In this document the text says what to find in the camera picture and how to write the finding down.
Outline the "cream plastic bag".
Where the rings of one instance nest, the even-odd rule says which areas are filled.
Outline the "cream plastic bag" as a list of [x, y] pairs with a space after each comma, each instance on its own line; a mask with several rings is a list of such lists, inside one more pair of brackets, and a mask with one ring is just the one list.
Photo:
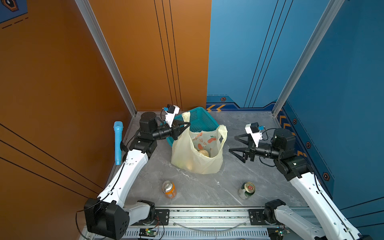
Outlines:
[[[171, 164], [194, 174], [215, 174], [224, 162], [223, 149], [228, 137], [227, 127], [220, 125], [211, 132], [193, 133], [190, 127], [173, 142]], [[205, 157], [199, 150], [207, 150]]]

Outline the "beige pear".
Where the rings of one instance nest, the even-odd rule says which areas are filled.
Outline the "beige pear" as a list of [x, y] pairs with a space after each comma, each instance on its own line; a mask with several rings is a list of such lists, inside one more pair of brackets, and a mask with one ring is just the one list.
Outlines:
[[199, 153], [201, 153], [205, 157], [208, 157], [208, 158], [210, 157], [210, 153], [207, 150], [204, 150], [204, 149], [199, 150]]

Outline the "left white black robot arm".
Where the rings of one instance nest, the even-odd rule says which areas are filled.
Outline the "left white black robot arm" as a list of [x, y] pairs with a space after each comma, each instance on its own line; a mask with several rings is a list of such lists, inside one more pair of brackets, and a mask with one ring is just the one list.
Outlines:
[[139, 200], [125, 207], [126, 198], [140, 171], [155, 151], [157, 141], [168, 137], [177, 140], [191, 125], [180, 120], [173, 120], [171, 124], [158, 124], [159, 120], [154, 112], [143, 113], [131, 145], [121, 144], [125, 152], [122, 166], [98, 197], [89, 198], [82, 210], [88, 232], [119, 240], [129, 226], [137, 222], [151, 224], [155, 220], [156, 208], [153, 202]]

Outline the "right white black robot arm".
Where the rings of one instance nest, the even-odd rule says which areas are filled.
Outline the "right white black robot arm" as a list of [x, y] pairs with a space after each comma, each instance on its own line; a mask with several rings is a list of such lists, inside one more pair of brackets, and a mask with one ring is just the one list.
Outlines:
[[363, 235], [342, 214], [324, 190], [312, 166], [296, 154], [296, 138], [287, 129], [275, 129], [270, 143], [263, 142], [263, 133], [258, 126], [246, 125], [246, 133], [235, 136], [244, 148], [231, 148], [229, 151], [243, 163], [253, 161], [256, 156], [274, 161], [274, 167], [301, 194], [319, 221], [320, 226], [312, 224], [294, 213], [281, 200], [267, 202], [264, 220], [270, 225], [280, 224], [288, 227], [304, 240], [370, 240]]

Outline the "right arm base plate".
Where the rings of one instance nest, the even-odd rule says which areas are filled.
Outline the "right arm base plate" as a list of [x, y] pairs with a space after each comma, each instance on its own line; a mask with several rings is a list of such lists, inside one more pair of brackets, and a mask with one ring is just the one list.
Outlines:
[[275, 208], [264, 207], [263, 209], [249, 209], [248, 214], [249, 214], [251, 225], [252, 226], [282, 225], [282, 223], [280, 223], [275, 216], [275, 210], [277, 210], [277, 207]]

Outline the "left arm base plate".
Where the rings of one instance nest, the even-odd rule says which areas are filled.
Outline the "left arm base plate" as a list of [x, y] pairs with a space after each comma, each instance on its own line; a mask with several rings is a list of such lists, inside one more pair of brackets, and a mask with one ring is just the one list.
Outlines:
[[158, 209], [155, 210], [155, 217], [153, 220], [141, 220], [134, 223], [134, 226], [154, 226], [158, 223], [162, 223], [164, 226], [169, 225], [170, 209]]

